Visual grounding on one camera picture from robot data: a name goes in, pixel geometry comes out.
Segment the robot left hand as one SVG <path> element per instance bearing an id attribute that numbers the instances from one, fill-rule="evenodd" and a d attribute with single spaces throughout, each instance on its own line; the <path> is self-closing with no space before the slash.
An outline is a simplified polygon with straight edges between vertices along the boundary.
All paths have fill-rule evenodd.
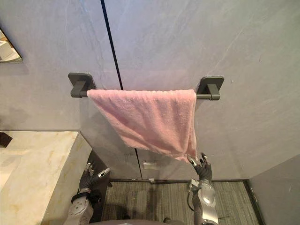
<path id="1" fill-rule="evenodd" d="M 91 191 L 95 185 L 100 184 L 108 177 L 110 171 L 110 168 L 106 168 L 97 172 L 92 163 L 87 163 L 79 182 L 79 190 Z"/>

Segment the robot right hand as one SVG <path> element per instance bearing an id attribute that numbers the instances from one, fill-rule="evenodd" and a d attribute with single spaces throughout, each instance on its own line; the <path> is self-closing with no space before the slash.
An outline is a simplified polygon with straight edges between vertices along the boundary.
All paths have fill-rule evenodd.
<path id="1" fill-rule="evenodd" d="M 187 159 L 189 163 L 194 167 L 196 173 L 199 176 L 199 180 L 206 180 L 209 183 L 212 181 L 212 168 L 211 164 L 207 161 L 208 157 L 201 153 L 202 158 L 200 159 L 200 163 L 190 155 L 187 155 Z"/>

